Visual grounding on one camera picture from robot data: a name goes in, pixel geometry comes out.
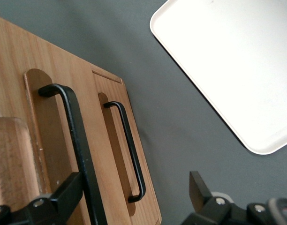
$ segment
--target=wooden edge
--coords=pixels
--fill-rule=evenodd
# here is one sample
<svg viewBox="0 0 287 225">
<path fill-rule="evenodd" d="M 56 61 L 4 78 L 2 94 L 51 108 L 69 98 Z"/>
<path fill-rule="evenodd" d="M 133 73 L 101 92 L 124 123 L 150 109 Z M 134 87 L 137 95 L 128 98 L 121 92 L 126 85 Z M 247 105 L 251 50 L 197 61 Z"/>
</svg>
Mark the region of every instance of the wooden edge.
<svg viewBox="0 0 287 225">
<path fill-rule="evenodd" d="M 161 225 L 161 220 L 157 220 L 156 224 L 155 225 Z"/>
<path fill-rule="evenodd" d="M 122 85 L 125 87 L 126 95 L 128 96 L 128 92 L 127 92 L 127 89 L 126 89 L 126 85 L 125 85 L 125 83 L 124 83 L 123 80 L 121 80 L 121 81 L 122 81 Z M 151 189 L 152 194 L 153 194 L 153 196 L 154 196 L 153 200 L 154 200 L 154 202 L 155 202 L 155 205 L 157 206 L 156 208 L 157 208 L 157 214 L 158 214 L 158 217 L 159 217 L 159 222 L 161 223 L 161 221 L 162 221 L 162 216 L 161 216 L 159 204 L 158 204 L 158 201 L 157 201 L 157 197 L 156 197 L 156 193 L 155 193 L 155 190 L 154 190 L 154 186 L 153 186 L 152 178 L 151 178 L 150 171 L 149 171 L 149 168 L 148 168 L 148 164 L 147 164 L 147 161 L 146 161 L 146 159 L 145 159 L 143 146 L 142 146 L 142 143 L 141 143 L 141 140 L 140 140 L 140 136 L 139 136 L 139 133 L 138 133 L 138 129 L 137 129 L 137 125 L 136 125 L 136 121 L 135 121 L 135 117 L 134 117 L 134 114 L 133 114 L 132 105 L 131 105 L 131 102 L 130 102 L 130 100 L 129 100 L 129 97 L 128 97 L 128 104 L 129 104 L 129 106 L 130 106 L 130 108 L 129 108 L 129 109 L 130 109 L 130 113 L 127 112 L 127 113 L 128 113 L 128 118 L 129 118 L 130 120 L 133 120 L 133 125 L 134 125 L 134 126 L 131 127 L 131 131 L 132 131 L 133 134 L 137 134 L 137 135 L 138 135 L 138 146 L 141 146 L 141 149 L 142 149 L 141 152 L 142 152 L 142 155 L 143 155 L 143 157 L 141 158 L 141 160 L 144 162 L 142 168 L 144 168 L 144 169 L 146 170 L 146 174 L 147 174 L 148 179 L 149 179 L 150 189 Z"/>
<path fill-rule="evenodd" d="M 90 65 L 91 65 L 91 70 L 94 74 L 102 76 L 106 79 L 112 80 L 112 81 L 117 82 L 117 83 L 122 83 L 121 78 L 119 78 L 118 76 L 116 76 L 110 72 L 107 72 L 106 70 L 103 70 L 102 68 L 97 67 L 93 64 L 90 64 Z"/>
<path fill-rule="evenodd" d="M 19 118 L 0 118 L 0 205 L 19 210 L 40 194 L 30 134 Z"/>
</svg>

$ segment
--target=wood grain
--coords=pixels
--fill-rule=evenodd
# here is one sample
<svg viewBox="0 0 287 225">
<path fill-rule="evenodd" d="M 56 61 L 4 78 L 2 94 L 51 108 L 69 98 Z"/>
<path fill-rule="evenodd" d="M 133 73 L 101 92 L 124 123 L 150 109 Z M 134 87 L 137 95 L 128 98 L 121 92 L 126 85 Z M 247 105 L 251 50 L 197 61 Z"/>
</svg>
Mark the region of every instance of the wood grain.
<svg viewBox="0 0 287 225">
<path fill-rule="evenodd" d="M 105 209 L 107 222 L 109 225 L 154 225 L 158 218 L 161 218 L 155 193 L 151 184 L 151 178 L 146 167 L 144 154 L 141 149 L 140 140 L 136 131 L 134 118 L 132 116 L 131 107 L 128 102 L 128 95 L 123 85 L 123 81 L 117 76 L 104 71 L 103 69 L 94 66 L 83 59 L 80 59 L 33 34 L 3 20 L 0 18 L 0 119 L 1 118 L 16 118 L 15 121 L 20 121 L 10 127 L 15 127 L 19 133 L 24 134 L 24 139 L 20 137 L 17 131 L 8 131 L 3 123 L 0 124 L 5 130 L 4 138 L 1 142 L 7 143 L 12 135 L 16 135 L 18 141 L 13 142 L 12 147 L 3 147 L 0 144 L 0 152 L 3 149 L 8 149 L 7 152 L 14 155 L 16 161 L 10 160 L 7 162 L 8 167 L 4 168 L 4 172 L 0 172 L 0 180 L 11 175 L 11 171 L 16 168 L 14 165 L 26 165 L 20 167 L 19 171 L 23 171 L 23 184 L 16 187 L 26 187 L 29 182 L 32 183 L 32 188 L 27 187 L 24 191 L 28 191 L 28 198 L 16 197 L 17 188 L 7 188 L 0 185 L 0 201 L 8 204 L 10 207 L 16 208 L 17 205 L 25 205 L 30 198 L 36 197 L 38 194 L 45 193 L 57 187 L 57 181 L 65 176 L 69 167 L 72 171 L 77 171 L 76 159 L 73 151 L 73 146 L 70 139 L 69 128 L 66 121 L 65 110 L 62 106 L 60 97 L 56 97 L 57 108 L 60 116 L 60 123 L 63 130 L 65 146 L 69 165 L 58 169 L 62 172 L 60 176 L 50 174 L 53 172 L 54 157 L 49 158 L 50 154 L 40 153 L 36 156 L 34 152 L 40 151 L 39 143 L 43 149 L 49 146 L 46 140 L 43 140 L 41 128 L 36 128 L 34 125 L 34 111 L 26 97 L 26 87 L 23 75 L 32 68 L 40 69 L 47 73 L 54 83 L 69 86 L 72 88 L 78 98 L 82 119 L 84 122 L 85 132 L 88 138 L 89 147 L 91 150 L 92 161 L 97 175 L 98 185 Z M 97 84 L 106 80 L 105 85 Z M 129 122 L 132 133 L 135 136 L 136 147 L 139 150 L 138 156 L 140 163 L 144 165 L 144 178 L 147 180 L 146 196 L 142 203 L 136 203 L 136 211 L 130 217 L 126 206 L 126 199 L 121 185 L 120 176 L 113 155 L 111 142 L 109 140 L 106 124 L 104 121 L 103 112 L 100 106 L 98 93 L 101 90 L 107 94 L 109 100 L 122 100 L 129 115 Z M 115 129 L 118 131 L 118 139 L 120 148 L 122 149 L 123 160 L 126 165 L 127 175 L 132 193 L 135 195 L 138 192 L 137 183 L 134 172 L 131 169 L 132 163 L 129 159 L 128 152 L 125 152 L 127 144 L 122 135 L 123 130 L 118 123 L 118 115 L 112 113 L 115 123 Z M 45 129 L 48 129 L 48 124 L 41 124 Z M 29 145 L 27 148 L 14 146 L 24 146 L 25 141 Z M 3 166 L 4 159 L 0 157 L 0 167 Z M 20 181 L 19 177 L 10 176 L 8 180 L 11 184 L 16 184 Z M 87 213 L 86 203 L 83 200 L 80 202 L 80 208 L 84 224 L 89 225 L 89 216 Z"/>
<path fill-rule="evenodd" d="M 72 173 L 56 98 L 38 94 L 39 88 L 53 82 L 48 74 L 39 69 L 30 69 L 24 79 L 37 142 L 34 156 L 39 159 L 46 192 L 52 193 Z M 83 224 L 80 210 L 77 206 L 67 224 Z"/>
<path fill-rule="evenodd" d="M 140 201 L 135 203 L 136 205 L 135 214 L 130 217 L 132 224 L 133 225 L 143 225 L 143 224 L 155 225 L 157 223 L 159 224 L 161 222 L 161 214 L 160 214 L 160 210 L 158 207 L 154 188 L 152 185 L 151 177 L 149 174 L 148 166 L 145 161 L 144 151 L 141 146 L 139 134 L 136 128 L 135 119 L 133 117 L 133 113 L 132 113 L 132 109 L 131 109 L 131 105 L 128 99 L 128 94 L 127 94 L 125 85 L 124 83 L 118 83 L 110 79 L 106 79 L 105 77 L 100 76 L 98 74 L 93 74 L 93 76 L 95 77 L 97 89 L 98 89 L 98 92 L 100 93 L 100 99 L 102 98 L 101 96 L 106 95 L 109 101 L 119 101 L 123 103 L 123 105 L 125 106 L 125 109 L 128 115 L 128 120 L 130 123 L 132 136 L 133 136 L 133 139 L 136 145 L 136 151 L 137 151 L 137 155 L 139 158 L 139 163 L 141 165 L 143 177 L 144 177 L 145 184 L 146 184 L 146 194 Z M 132 190 L 132 195 L 137 195 L 139 193 L 138 184 L 137 184 L 135 172 L 133 169 L 130 153 L 128 150 L 126 137 L 125 137 L 124 130 L 121 124 L 121 118 L 120 118 L 119 112 L 117 111 L 115 107 L 112 107 L 108 110 L 111 110 L 115 130 L 116 130 L 116 135 L 110 134 L 109 138 L 116 139 L 116 136 L 117 136 L 117 139 L 119 140 L 119 143 L 118 143 L 119 147 L 117 147 L 117 149 L 121 150 L 121 154 L 122 154 L 123 162 L 124 162 L 123 164 L 122 161 L 120 160 L 118 167 L 124 166 L 126 168 L 129 184 Z"/>
<path fill-rule="evenodd" d="M 117 133 L 116 133 L 113 117 L 111 114 L 111 109 L 105 108 L 103 106 L 103 104 L 109 102 L 109 100 L 104 93 L 99 93 L 98 96 L 100 99 L 101 109 L 103 112 L 103 116 L 104 116 L 104 120 L 105 120 L 105 124 L 106 124 L 106 128 L 107 128 L 110 144 L 112 147 L 112 152 L 114 155 L 116 168 L 117 168 L 117 171 L 119 173 L 119 177 L 120 177 L 120 181 L 121 181 L 121 187 L 123 189 L 126 206 L 128 208 L 129 215 L 133 216 L 135 214 L 136 206 L 135 206 L 135 203 L 129 203 L 128 202 L 128 198 L 130 196 L 132 196 L 132 190 L 131 190 L 131 186 L 129 183 L 124 158 L 123 158 L 123 155 L 121 152 L 119 138 L 118 138 Z"/>
<path fill-rule="evenodd" d="M 0 118 L 0 204 L 19 210 L 38 195 L 28 128 L 18 118 Z"/>
</svg>

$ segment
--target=recessed wooden panel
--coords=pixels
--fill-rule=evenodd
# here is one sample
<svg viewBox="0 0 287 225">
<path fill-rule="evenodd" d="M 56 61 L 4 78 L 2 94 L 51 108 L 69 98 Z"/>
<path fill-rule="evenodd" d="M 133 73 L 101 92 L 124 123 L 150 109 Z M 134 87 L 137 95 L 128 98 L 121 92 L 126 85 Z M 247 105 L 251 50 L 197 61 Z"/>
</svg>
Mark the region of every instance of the recessed wooden panel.
<svg viewBox="0 0 287 225">
<path fill-rule="evenodd" d="M 34 156 L 39 158 L 46 192 L 51 193 L 72 173 L 56 97 L 45 98 L 38 94 L 39 88 L 52 83 L 44 71 L 30 69 L 24 78 L 37 140 Z M 76 223 L 83 224 L 80 206 L 68 221 L 68 224 Z"/>
</svg>

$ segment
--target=gray table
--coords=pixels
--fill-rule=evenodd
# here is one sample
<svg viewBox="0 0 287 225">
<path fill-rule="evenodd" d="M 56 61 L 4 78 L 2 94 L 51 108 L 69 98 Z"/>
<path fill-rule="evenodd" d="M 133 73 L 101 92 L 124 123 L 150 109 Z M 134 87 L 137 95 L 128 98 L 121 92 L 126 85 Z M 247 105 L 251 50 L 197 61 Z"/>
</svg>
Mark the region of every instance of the gray table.
<svg viewBox="0 0 287 225">
<path fill-rule="evenodd" d="M 126 83 L 163 217 L 193 211 L 189 172 L 236 204 L 287 197 L 287 146 L 246 150 L 152 35 L 165 0 L 0 0 L 0 16 L 118 76 Z"/>
</svg>

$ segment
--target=wooden board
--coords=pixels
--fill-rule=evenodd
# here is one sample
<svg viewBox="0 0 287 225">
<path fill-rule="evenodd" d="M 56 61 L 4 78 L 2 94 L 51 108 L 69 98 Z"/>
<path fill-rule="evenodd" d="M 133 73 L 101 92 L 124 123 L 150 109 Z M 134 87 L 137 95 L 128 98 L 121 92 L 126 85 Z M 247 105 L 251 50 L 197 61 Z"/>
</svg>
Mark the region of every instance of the wooden board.
<svg viewBox="0 0 287 225">
<path fill-rule="evenodd" d="M 28 77 L 31 72 L 29 70 L 33 68 L 35 70 L 32 70 L 34 75 L 32 83 L 35 86 L 30 86 L 29 81 L 25 85 L 24 74 L 26 73 L 26 77 Z M 40 70 L 48 74 L 51 80 L 37 80 L 37 76 L 41 73 Z M 117 76 L 0 18 L 0 121 L 5 118 L 15 118 L 12 119 L 15 120 L 12 127 L 17 129 L 10 131 L 11 136 L 15 137 L 16 135 L 17 141 L 12 143 L 12 147 L 8 147 L 7 143 L 10 136 L 7 133 L 9 131 L 6 125 L 0 122 L 1 129 L 6 132 L 5 138 L 0 141 L 0 152 L 7 150 L 9 154 L 14 155 L 15 163 L 24 165 L 19 167 L 18 171 L 21 171 L 25 177 L 24 182 L 16 186 L 18 188 L 6 188 L 4 185 L 0 185 L 0 203 L 7 204 L 12 209 L 18 209 L 26 205 L 32 198 L 37 197 L 38 194 L 53 191 L 70 171 L 77 171 L 65 110 L 60 97 L 54 98 L 53 108 L 47 112 L 46 106 L 37 102 L 38 99 L 34 95 L 39 83 L 53 82 L 69 86 L 78 98 L 108 224 L 154 225 L 157 221 L 158 223 L 161 221 L 135 124 L 132 125 L 132 133 L 136 136 L 136 146 L 137 149 L 140 149 L 138 154 L 141 158 L 140 163 L 144 165 L 145 179 L 148 181 L 147 185 L 150 188 L 144 197 L 146 199 L 143 201 L 145 202 L 144 206 L 142 203 L 135 203 L 135 207 L 127 207 L 125 187 L 128 187 L 128 184 L 121 184 L 122 175 L 119 175 L 121 170 L 118 170 L 116 166 L 117 159 L 113 154 L 112 143 L 109 140 L 101 103 L 98 98 L 100 84 L 95 84 L 98 81 L 97 76 L 115 83 L 114 86 L 112 84 L 105 86 L 106 89 L 117 88 L 116 85 L 119 85 L 115 92 L 104 90 L 109 98 L 113 98 L 112 95 L 116 94 L 119 99 L 123 99 L 123 102 L 128 102 L 125 86 Z M 134 123 L 129 103 L 127 110 L 130 118 L 132 118 L 130 123 Z M 58 114 L 59 117 L 49 118 L 46 123 L 43 120 L 50 113 Z M 121 128 L 118 128 L 117 116 L 113 116 L 113 121 L 115 129 L 118 131 L 118 142 L 121 149 L 125 149 L 125 139 L 121 135 Z M 62 134 L 60 127 L 53 126 L 53 123 L 61 125 Z M 49 139 L 52 138 L 51 134 L 46 133 L 49 129 L 57 130 L 57 133 L 60 134 L 53 137 L 54 140 L 51 142 L 49 142 Z M 56 140 L 58 139 L 62 151 L 55 154 L 53 152 L 56 148 L 54 144 L 57 143 Z M 121 152 L 121 156 L 125 164 L 128 165 L 125 171 L 125 175 L 129 179 L 128 192 L 130 193 L 131 190 L 135 195 L 138 190 L 136 190 L 137 184 L 134 180 L 134 172 L 130 172 L 130 159 L 124 151 Z M 13 166 L 13 163 L 13 160 L 5 162 L 5 159 L 0 157 L 0 167 L 4 164 L 7 165 L 4 172 L 0 172 L 0 181 L 5 180 L 9 174 L 11 175 L 12 170 L 16 168 L 16 164 Z M 20 182 L 17 176 L 8 176 L 7 179 L 11 184 Z M 27 197 L 17 196 L 16 190 L 21 188 L 28 190 Z M 80 202 L 80 209 L 84 224 L 90 224 L 84 200 Z"/>
</svg>

